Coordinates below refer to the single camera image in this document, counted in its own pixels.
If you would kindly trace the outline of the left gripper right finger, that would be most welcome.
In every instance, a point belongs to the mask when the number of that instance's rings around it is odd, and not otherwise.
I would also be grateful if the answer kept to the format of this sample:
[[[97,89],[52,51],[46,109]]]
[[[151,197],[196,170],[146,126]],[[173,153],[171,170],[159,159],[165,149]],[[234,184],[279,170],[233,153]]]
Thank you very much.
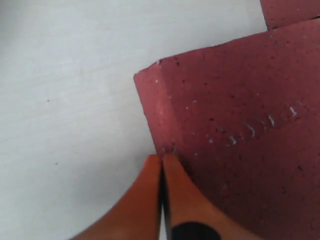
[[[214,206],[189,178],[175,154],[164,155],[163,198],[169,240],[258,240]]]

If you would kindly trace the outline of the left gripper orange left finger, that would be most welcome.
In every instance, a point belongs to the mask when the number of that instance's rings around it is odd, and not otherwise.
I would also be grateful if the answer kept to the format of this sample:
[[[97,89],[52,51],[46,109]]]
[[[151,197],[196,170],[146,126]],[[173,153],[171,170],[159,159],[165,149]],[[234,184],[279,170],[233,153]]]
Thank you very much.
[[[74,240],[157,240],[161,223],[161,159],[149,155],[131,187]]]

